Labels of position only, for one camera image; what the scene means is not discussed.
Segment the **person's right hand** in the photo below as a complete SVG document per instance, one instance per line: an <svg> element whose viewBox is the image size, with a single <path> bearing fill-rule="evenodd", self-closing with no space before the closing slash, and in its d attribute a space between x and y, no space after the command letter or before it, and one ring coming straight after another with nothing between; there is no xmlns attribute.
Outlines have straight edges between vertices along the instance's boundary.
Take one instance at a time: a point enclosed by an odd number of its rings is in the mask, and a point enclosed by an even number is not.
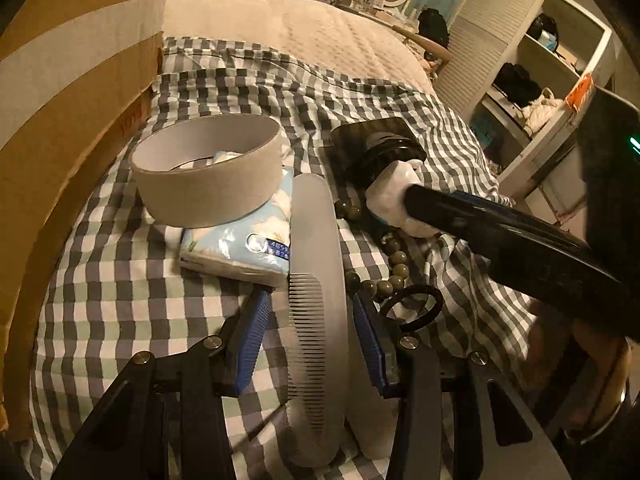
<svg viewBox="0 0 640 480"><path fill-rule="evenodd" d="M528 312L525 402L540 426L576 446L596 442L624 414L631 348L624 337L568 318L539 300Z"/></svg>

